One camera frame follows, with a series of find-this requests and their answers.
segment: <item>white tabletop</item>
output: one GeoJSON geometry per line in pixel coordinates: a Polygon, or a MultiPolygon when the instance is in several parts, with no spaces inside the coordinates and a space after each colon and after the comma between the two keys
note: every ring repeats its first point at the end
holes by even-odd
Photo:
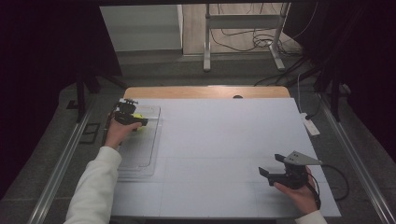
{"type": "MultiPolygon", "coordinates": [[[[292,98],[137,99],[159,105],[163,127],[153,176],[116,185],[113,216],[297,217],[291,200],[259,174],[284,174],[274,154],[316,158],[292,98]]],[[[340,217],[319,166],[321,213],[340,217]]]]}

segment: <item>white wall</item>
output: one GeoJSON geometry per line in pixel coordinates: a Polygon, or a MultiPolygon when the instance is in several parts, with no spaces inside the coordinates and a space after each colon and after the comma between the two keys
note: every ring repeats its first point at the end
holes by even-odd
{"type": "Polygon", "coordinates": [[[177,6],[101,7],[115,51],[181,49],[177,6]]]}

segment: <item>white sweater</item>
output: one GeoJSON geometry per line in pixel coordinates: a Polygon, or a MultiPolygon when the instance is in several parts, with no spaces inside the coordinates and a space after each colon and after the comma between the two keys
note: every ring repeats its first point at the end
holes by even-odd
{"type": "MultiPolygon", "coordinates": [[[[69,205],[65,224],[108,224],[113,204],[114,187],[119,176],[120,153],[111,147],[101,147],[94,161],[82,174],[69,205]]],[[[296,219],[297,224],[325,224],[319,211],[296,219]]]]}

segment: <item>wooden floor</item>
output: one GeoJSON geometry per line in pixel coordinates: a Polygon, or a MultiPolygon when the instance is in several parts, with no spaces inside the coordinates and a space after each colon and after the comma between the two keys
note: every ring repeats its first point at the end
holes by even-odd
{"type": "MultiPolygon", "coordinates": [[[[281,3],[246,3],[246,4],[211,4],[210,14],[279,14],[281,3]]],[[[205,13],[206,7],[202,5],[183,5],[183,53],[185,55],[204,53],[205,43],[205,13]]],[[[222,52],[247,52],[247,51],[268,51],[266,42],[260,43],[261,48],[254,48],[253,35],[260,35],[259,38],[270,38],[275,30],[256,31],[252,29],[214,29],[212,30],[215,40],[231,48],[217,44],[212,35],[210,36],[210,48],[212,53],[222,52]],[[247,32],[239,35],[230,35],[240,32],[247,32]]],[[[280,37],[282,46],[287,51],[299,51],[301,47],[287,35],[280,37]]]]}

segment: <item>clear plastic tray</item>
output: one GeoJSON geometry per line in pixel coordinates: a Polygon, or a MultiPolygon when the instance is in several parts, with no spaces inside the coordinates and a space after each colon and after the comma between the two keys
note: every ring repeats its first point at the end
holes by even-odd
{"type": "Polygon", "coordinates": [[[158,144],[161,135],[161,109],[159,106],[138,105],[136,114],[148,119],[147,126],[131,132],[121,143],[119,152],[122,162],[119,167],[119,180],[132,181],[134,178],[154,174],[158,144]]]}

